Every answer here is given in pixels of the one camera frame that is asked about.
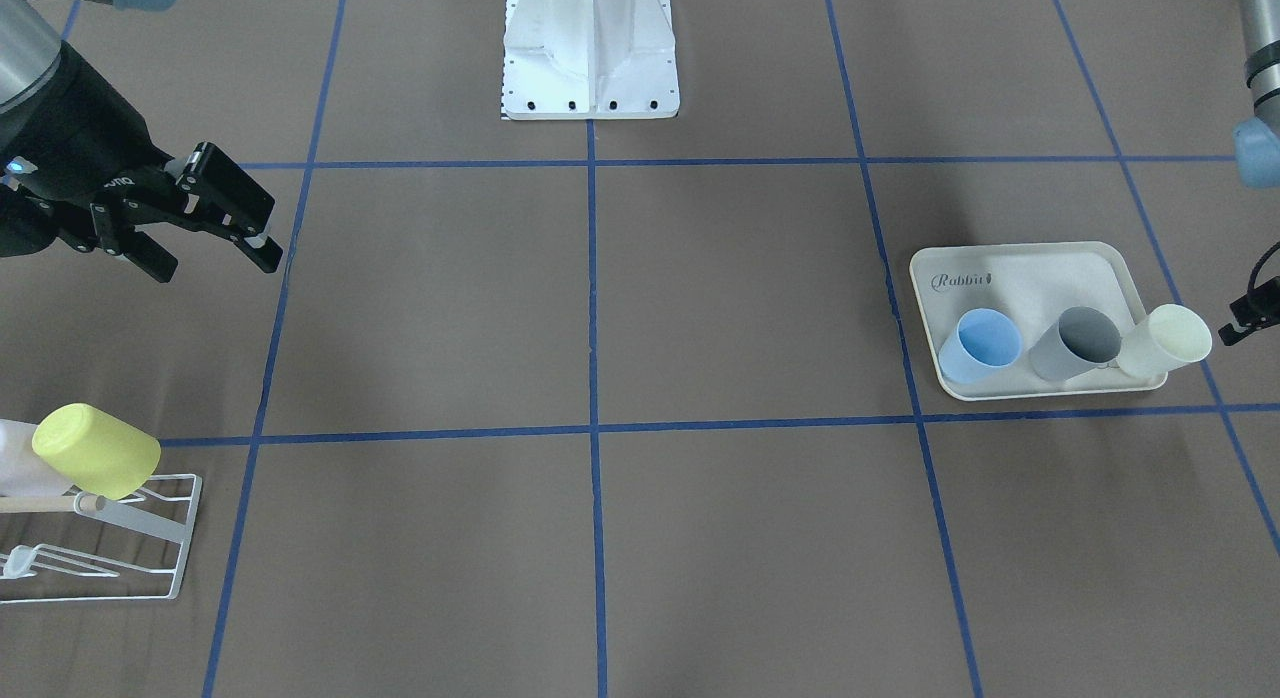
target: tray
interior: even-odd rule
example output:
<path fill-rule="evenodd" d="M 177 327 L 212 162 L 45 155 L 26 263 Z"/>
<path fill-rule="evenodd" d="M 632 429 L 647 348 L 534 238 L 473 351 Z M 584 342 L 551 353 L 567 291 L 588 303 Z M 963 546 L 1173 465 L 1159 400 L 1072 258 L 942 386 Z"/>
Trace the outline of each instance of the tray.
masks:
<path fill-rule="evenodd" d="M 924 248 L 911 257 L 911 283 L 942 389 L 961 401 L 997 401 L 1155 391 L 1169 374 L 1133 378 L 1111 366 L 1050 383 L 1036 375 L 1027 351 L 1071 306 L 1106 314 L 1120 334 L 1147 316 L 1129 266 L 1119 251 L 1097 241 Z M 952 383 L 938 366 L 938 350 L 970 309 L 996 309 L 1018 325 L 1023 355 L 977 383 Z"/>

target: white cup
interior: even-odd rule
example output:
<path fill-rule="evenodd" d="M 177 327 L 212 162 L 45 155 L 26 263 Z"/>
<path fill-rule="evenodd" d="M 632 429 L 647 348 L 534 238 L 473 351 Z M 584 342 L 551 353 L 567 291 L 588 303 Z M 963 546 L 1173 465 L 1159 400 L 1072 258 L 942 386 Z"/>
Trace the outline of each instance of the white cup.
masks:
<path fill-rule="evenodd" d="M 1116 365 L 1134 378 L 1155 378 L 1204 360 L 1212 347 L 1213 332 L 1196 311 L 1167 304 L 1124 337 Z"/>
<path fill-rule="evenodd" d="M 1111 319 L 1084 306 L 1066 309 L 1027 351 L 1032 370 L 1060 383 L 1106 368 L 1120 352 L 1120 330 Z"/>
<path fill-rule="evenodd" d="M 1001 311 L 974 309 L 956 323 L 938 350 L 938 368 L 952 383 L 977 383 L 1023 353 L 1023 336 Z"/>

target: white wire rack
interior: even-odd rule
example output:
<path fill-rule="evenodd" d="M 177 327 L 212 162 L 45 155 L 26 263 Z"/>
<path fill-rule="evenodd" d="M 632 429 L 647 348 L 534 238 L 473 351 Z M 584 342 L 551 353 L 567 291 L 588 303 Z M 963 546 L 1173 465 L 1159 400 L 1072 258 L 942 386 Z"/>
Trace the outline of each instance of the white wire rack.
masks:
<path fill-rule="evenodd" d="M 189 484 L 189 489 L 179 491 L 178 496 L 165 496 L 148 485 L 177 482 L 179 488 Z M 118 558 L 73 551 L 49 543 L 36 546 L 15 546 L 8 553 L 0 553 L 0 580 L 33 579 L 44 571 L 64 574 L 86 579 L 124 579 L 129 574 L 169 576 L 169 589 L 165 593 L 142 596 L 114 596 L 90 592 L 65 597 L 4 598 L 0 603 L 54 603 L 68 601 L 147 601 L 178 597 L 182 578 L 187 570 L 191 552 L 191 538 L 196 526 L 196 510 L 200 506 L 201 480 L 193 474 L 151 475 L 147 484 L 128 498 L 109 501 L 101 496 L 79 492 L 60 498 L 0 498 L 4 512 L 74 512 L 77 515 L 160 538 L 178 546 L 178 557 L 173 566 L 147 567 Z M 187 503 L 183 520 L 166 519 L 141 506 L 150 502 Z"/>

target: black cable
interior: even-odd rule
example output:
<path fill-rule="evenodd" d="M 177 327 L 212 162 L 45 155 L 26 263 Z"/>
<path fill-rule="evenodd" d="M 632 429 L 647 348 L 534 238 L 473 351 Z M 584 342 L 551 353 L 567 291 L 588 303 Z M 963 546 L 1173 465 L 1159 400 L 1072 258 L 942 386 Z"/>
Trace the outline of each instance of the black cable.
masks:
<path fill-rule="evenodd" d="M 1267 252 L 1262 254 L 1262 257 L 1258 259 L 1257 265 L 1253 265 L 1253 273 L 1249 274 L 1249 288 L 1244 292 L 1244 301 L 1248 301 L 1249 307 L 1257 311 L 1258 315 L 1268 320 L 1280 320 L 1280 314 L 1274 314 L 1260 306 L 1253 300 L 1253 291 L 1257 289 L 1258 274 L 1262 273 L 1262 266 L 1265 266 L 1267 264 L 1267 260 L 1271 260 L 1271 256 L 1276 255 L 1276 252 L 1280 252 L 1280 243 L 1275 243 L 1275 246 L 1271 246 L 1271 248 L 1267 250 Z"/>

